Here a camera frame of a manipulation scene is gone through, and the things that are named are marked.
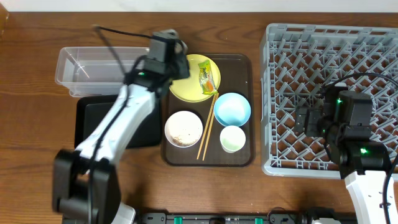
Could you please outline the green yellow snack wrapper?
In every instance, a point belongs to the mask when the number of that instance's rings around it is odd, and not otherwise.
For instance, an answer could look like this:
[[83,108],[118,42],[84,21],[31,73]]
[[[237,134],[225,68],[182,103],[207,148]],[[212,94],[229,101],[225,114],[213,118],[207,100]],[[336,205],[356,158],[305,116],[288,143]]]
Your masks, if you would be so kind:
[[214,83],[211,64],[209,60],[205,60],[198,64],[199,68],[199,82],[204,95],[214,95],[217,93]]

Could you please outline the white bowl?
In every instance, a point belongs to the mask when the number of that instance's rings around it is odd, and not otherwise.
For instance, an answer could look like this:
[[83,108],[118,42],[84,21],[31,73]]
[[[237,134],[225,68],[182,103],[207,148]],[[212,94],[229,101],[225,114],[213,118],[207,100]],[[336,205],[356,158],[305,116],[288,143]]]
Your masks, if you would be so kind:
[[203,134],[201,119],[191,111],[172,114],[164,127],[165,137],[173,146],[186,148],[196,144]]

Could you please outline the white cup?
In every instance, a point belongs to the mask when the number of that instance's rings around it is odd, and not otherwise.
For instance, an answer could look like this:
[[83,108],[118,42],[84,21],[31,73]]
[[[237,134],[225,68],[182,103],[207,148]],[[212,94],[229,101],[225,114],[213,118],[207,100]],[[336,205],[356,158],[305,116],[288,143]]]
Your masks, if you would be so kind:
[[238,126],[227,126],[220,133],[220,143],[227,153],[241,150],[246,143],[246,135]]

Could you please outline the rice grains food waste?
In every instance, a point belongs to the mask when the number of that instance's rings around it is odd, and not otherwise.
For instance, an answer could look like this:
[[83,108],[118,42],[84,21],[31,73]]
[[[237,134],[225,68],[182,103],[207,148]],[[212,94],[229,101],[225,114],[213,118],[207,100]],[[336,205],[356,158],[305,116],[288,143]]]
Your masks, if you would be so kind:
[[201,129],[196,126],[171,126],[169,131],[172,142],[181,147],[195,144],[201,136]]

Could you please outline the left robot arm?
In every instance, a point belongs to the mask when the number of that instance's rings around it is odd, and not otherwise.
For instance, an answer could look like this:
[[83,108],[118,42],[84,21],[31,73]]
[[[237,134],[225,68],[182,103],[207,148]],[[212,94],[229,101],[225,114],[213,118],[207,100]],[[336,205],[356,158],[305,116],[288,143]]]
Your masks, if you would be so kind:
[[122,203],[116,169],[141,123],[174,80],[190,76],[187,50],[140,56],[97,128],[74,151],[60,150],[53,163],[52,209],[82,223],[133,223],[136,211]]

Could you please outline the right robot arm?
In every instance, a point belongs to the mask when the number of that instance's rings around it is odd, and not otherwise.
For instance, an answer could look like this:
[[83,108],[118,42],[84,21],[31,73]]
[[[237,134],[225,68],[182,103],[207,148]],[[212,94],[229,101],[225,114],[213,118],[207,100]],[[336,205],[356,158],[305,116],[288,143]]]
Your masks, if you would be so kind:
[[329,114],[298,107],[295,129],[322,137],[353,201],[358,223],[397,223],[391,178],[395,164],[386,146],[370,139],[372,106],[337,102]]

